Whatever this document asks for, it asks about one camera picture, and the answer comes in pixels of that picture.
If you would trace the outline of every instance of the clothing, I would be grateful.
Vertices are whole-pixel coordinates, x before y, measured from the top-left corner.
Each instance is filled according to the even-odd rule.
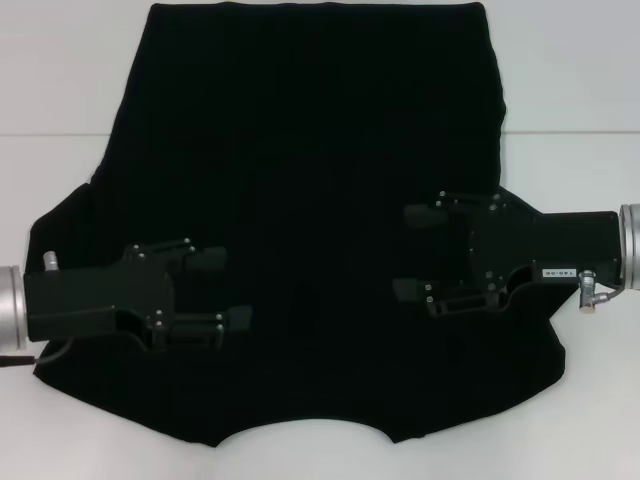
[[[208,445],[302,418],[401,441],[526,400],[563,373],[548,319],[573,289],[435,321],[391,288],[468,269],[455,226],[418,234],[402,212],[495,192],[504,115],[480,4],[153,6],[104,159],[33,226],[27,270],[48,250],[76,268],[222,245],[224,295],[205,282],[179,307],[251,304],[251,337],[160,355],[78,340],[36,375]]]

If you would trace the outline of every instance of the white surface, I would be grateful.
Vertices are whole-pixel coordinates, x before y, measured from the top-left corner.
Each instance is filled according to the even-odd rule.
[[[512,129],[639,128],[631,53],[640,33],[626,28],[636,2],[583,1],[575,18],[573,0],[487,3]],[[23,264],[31,223],[100,161],[107,138],[77,134],[110,130],[146,10],[138,0],[0,3],[0,264]],[[621,69],[607,71],[612,65]],[[76,135],[7,136],[34,132]],[[640,201],[640,135],[507,135],[504,143],[503,184],[540,210]],[[0,477],[637,479],[634,293],[595,316],[579,315],[570,301],[554,317],[568,355],[554,387],[504,414],[398,445],[360,425],[308,421],[243,432],[210,449],[73,400],[29,368],[0,370]]]
[[[0,132],[110,133],[152,3],[2,0]],[[640,130],[640,2],[483,3],[508,131]]]

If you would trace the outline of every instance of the black fabric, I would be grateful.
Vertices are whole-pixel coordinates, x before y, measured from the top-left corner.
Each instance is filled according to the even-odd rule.
[[[504,114],[480,4],[152,7],[104,160],[33,226],[28,270],[47,250],[74,268],[134,242],[224,245],[224,295],[178,301],[251,303],[252,336],[220,354],[79,340],[36,375],[209,445],[302,418],[400,441],[524,401],[562,375],[548,319],[572,289],[429,321],[391,288],[467,273],[464,232],[414,234],[402,212],[494,192]]]

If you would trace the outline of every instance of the black t-shirt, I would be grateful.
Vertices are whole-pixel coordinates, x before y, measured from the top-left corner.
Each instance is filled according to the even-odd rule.
[[[104,159],[36,222],[27,269],[48,250],[76,268],[135,242],[224,246],[221,290],[178,303],[251,304],[251,336],[159,355],[78,340],[36,375],[209,445],[302,418],[400,441],[524,401],[562,375],[548,319],[571,289],[437,321],[391,289],[468,268],[458,230],[411,232],[402,211],[495,192],[504,115],[480,4],[153,6]]]

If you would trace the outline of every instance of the label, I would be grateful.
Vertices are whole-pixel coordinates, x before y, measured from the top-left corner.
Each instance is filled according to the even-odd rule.
[[[542,278],[575,278],[578,272],[575,268],[543,268]]]

